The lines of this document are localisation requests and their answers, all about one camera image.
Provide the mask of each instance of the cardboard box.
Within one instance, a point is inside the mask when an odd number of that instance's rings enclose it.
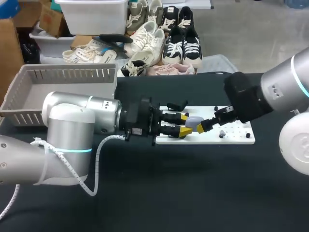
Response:
[[[50,9],[50,7],[50,2],[42,5],[40,28],[58,38],[67,33],[69,29],[63,14]]]
[[[41,4],[39,2],[20,2],[19,4],[21,10],[13,18],[18,33],[20,30],[31,30],[41,15]]]
[[[73,43],[71,44],[71,49],[75,49],[77,46],[86,45],[92,40],[93,35],[77,35]]]
[[[24,65],[16,28],[11,19],[0,20],[0,104],[15,75]]]

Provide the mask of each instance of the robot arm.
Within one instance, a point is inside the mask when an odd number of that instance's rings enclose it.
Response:
[[[272,111],[292,111],[309,103],[309,48],[263,74],[260,85],[252,86],[249,78],[237,72],[225,79],[225,92],[231,106],[215,112],[215,117],[198,125],[198,132],[212,130],[214,124],[235,120],[242,123]]]
[[[161,133],[179,138],[193,130],[180,126],[186,118],[163,114],[149,98],[125,109],[118,100],[63,92],[48,94],[42,108],[47,143],[63,153],[82,181],[88,175],[94,133],[124,131],[127,141],[131,135],[153,136],[155,141]],[[176,126],[161,126],[161,121]],[[54,152],[7,136],[0,136],[0,144],[0,183],[79,184]]]

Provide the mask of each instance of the table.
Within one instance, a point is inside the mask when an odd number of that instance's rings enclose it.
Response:
[[[226,75],[120,79],[116,98],[127,105],[152,96],[166,105],[227,105]],[[249,74],[258,83],[260,74]],[[157,145],[132,137],[102,149],[99,189],[22,185],[1,232],[291,232],[309,228],[309,176],[291,168],[279,151],[291,113],[252,122],[254,145]],[[45,128],[18,129],[4,121],[0,133],[26,142],[46,139]],[[95,136],[94,150],[102,136]],[[87,184],[93,186],[89,173]],[[13,186],[0,187],[0,209]]]

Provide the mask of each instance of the white sneaker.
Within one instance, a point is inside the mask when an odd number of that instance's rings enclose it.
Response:
[[[148,34],[148,42],[143,48],[145,50],[152,50],[154,53],[154,60],[150,66],[157,64],[161,59],[161,54],[164,49],[165,34],[162,29],[157,30],[154,35]]]
[[[72,64],[97,64],[105,62],[101,56],[98,56],[96,51],[82,50],[80,48],[77,48],[74,51],[64,51],[62,56],[65,62]]]
[[[152,50],[140,51],[118,70],[117,76],[140,76],[150,66],[154,58]]]
[[[124,46],[126,55],[133,57],[137,52],[140,52],[148,42],[148,34],[154,34],[156,31],[156,23],[149,21],[144,23],[133,35],[130,36],[133,39],[133,43],[127,43]]]

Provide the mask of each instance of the white spiral cable wrap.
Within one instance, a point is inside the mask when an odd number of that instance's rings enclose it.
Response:
[[[3,210],[3,212],[0,214],[0,220],[6,215],[6,213],[9,211],[9,209],[12,207],[14,201],[16,200],[16,197],[18,195],[18,192],[19,192],[19,187],[20,185],[16,185],[15,186],[15,190],[14,190],[14,193],[13,193],[13,196],[10,200],[10,202],[8,203],[8,205],[5,207],[5,209]]]
[[[45,151],[47,149],[49,149],[52,152],[54,152],[59,157],[59,159],[64,163],[64,165],[66,165],[66,167],[72,173],[72,175],[78,180],[79,185],[86,191],[86,193],[88,193],[90,196],[95,196],[98,192],[98,163],[99,163],[99,158],[100,158],[100,152],[101,152],[103,145],[111,139],[125,140],[125,137],[122,136],[122,135],[110,135],[110,136],[106,137],[105,139],[103,139],[100,142],[100,144],[98,145],[98,149],[97,149],[97,152],[96,152],[94,191],[91,191],[87,187],[87,185],[82,181],[82,179],[79,177],[79,175],[73,169],[73,167],[70,165],[70,163],[67,161],[67,159],[63,156],[63,152],[57,151],[57,148],[55,148],[54,146],[52,146],[51,144],[49,144],[45,140],[41,140],[40,138],[35,138],[35,141],[30,143],[30,144],[36,145],[36,146],[42,145],[42,146],[44,146]],[[17,194],[19,192],[19,187],[20,187],[20,185],[16,185],[14,194],[13,194],[9,204],[5,207],[4,211],[0,214],[0,220],[6,215],[6,213],[9,211],[9,209],[12,207],[12,205],[13,205],[16,197],[17,197]]]

